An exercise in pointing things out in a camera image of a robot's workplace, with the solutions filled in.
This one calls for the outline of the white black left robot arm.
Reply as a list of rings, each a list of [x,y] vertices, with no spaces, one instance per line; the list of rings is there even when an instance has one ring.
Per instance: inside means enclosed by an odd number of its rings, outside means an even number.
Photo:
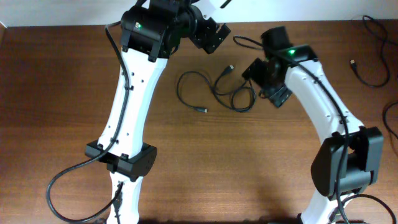
[[[109,170],[112,199],[107,223],[137,223],[143,178],[157,149],[143,141],[147,113],[157,82],[183,38],[213,53],[229,34],[213,13],[223,1],[139,1],[121,20],[120,43],[114,46],[120,76],[111,112],[101,136],[85,154]]]

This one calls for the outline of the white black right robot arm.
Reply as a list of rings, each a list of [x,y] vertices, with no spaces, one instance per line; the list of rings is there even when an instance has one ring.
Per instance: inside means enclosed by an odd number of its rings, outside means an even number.
[[[284,26],[265,31],[259,46],[265,60],[255,59],[243,77],[259,85],[260,97],[277,108],[295,95],[321,144],[311,165],[313,197],[293,222],[347,222],[345,206],[377,182],[384,137],[377,127],[365,127],[350,112],[313,49],[291,44]]]

